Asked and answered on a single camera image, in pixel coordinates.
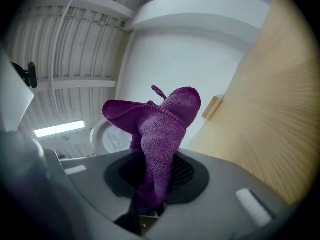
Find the black mesh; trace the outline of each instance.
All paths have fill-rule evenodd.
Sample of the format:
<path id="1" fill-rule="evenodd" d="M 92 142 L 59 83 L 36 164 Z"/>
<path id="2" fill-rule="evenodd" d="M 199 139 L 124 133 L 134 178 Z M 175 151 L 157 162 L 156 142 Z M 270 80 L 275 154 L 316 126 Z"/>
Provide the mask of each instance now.
<path id="1" fill-rule="evenodd" d="M 193 179 L 194 175 L 195 169 L 193 168 L 193 166 L 175 155 L 173 163 L 171 191 L 176 190 L 179 187 L 190 182 Z"/>

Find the purple towel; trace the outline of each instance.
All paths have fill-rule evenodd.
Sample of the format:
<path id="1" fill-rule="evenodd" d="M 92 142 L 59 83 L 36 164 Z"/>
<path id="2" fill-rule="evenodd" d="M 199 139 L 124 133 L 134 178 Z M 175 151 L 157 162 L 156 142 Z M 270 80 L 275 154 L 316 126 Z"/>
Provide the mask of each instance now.
<path id="1" fill-rule="evenodd" d="M 194 88 L 177 89 L 168 98 L 156 86 L 152 89 L 164 99 L 159 106 L 152 101 L 108 100 L 102 108 L 103 116 L 111 124 L 132 134 L 130 148 L 142 149 L 145 155 L 145 178 L 134 200 L 145 210 L 166 201 L 174 154 L 201 106 L 200 96 Z"/>

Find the light fixture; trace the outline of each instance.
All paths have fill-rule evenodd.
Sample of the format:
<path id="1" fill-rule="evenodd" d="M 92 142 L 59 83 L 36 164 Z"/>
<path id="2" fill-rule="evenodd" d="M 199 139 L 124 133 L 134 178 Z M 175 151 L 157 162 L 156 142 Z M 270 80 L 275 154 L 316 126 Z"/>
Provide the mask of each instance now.
<path id="1" fill-rule="evenodd" d="M 84 121 L 77 121 L 77 122 L 70 122 L 70 123 L 65 123 L 57 126 L 35 130 L 34 133 L 38 138 L 40 138 L 40 137 L 44 137 L 52 134 L 60 134 L 63 132 L 81 129 L 84 127 L 85 127 Z"/>

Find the white pipe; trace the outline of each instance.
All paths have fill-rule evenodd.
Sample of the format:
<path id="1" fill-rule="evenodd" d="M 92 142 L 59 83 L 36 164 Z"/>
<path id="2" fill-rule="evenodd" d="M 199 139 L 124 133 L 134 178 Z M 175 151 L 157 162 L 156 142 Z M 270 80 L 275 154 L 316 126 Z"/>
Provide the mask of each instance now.
<path id="1" fill-rule="evenodd" d="M 59 26 L 58 29 L 56 31 L 55 37 L 54 37 L 54 42 L 53 42 L 53 50 L 52 50 L 52 57 L 51 57 L 51 74 L 50 74 L 50 85 L 51 85 L 51 92 L 53 95 L 53 100 L 54 100 L 54 105 L 55 105 L 55 109 L 56 112 L 58 113 L 58 117 L 61 120 L 61 115 L 60 115 L 60 111 L 59 111 L 59 107 L 58 107 L 58 103 L 57 103 L 57 97 L 56 97 L 56 93 L 55 93 L 55 86 L 54 86 L 54 71 L 55 71 L 55 58 L 56 58 L 56 50 L 57 50 L 57 44 L 58 44 L 58 38 L 64 23 L 64 19 L 66 17 L 67 11 L 71 5 L 73 0 L 70 0 L 69 3 L 67 4 L 67 6 L 65 7 L 65 10 L 62 14 L 61 20 L 59 22 Z"/>

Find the wooden surface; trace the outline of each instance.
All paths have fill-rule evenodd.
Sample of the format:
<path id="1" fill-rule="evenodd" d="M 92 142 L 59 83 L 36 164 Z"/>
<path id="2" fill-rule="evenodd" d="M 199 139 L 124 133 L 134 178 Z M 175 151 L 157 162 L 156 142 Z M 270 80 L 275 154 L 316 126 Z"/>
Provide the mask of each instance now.
<path id="1" fill-rule="evenodd" d="M 213 99 L 210 101 L 209 105 L 206 107 L 205 111 L 202 114 L 202 117 L 206 120 L 210 120 L 215 112 L 218 110 L 221 105 L 222 99 L 213 96 Z"/>
<path id="2" fill-rule="evenodd" d="M 303 198 L 320 161 L 319 74 L 307 23 L 290 0 L 273 0 L 223 103 L 189 148 L 243 167 L 289 204 Z"/>

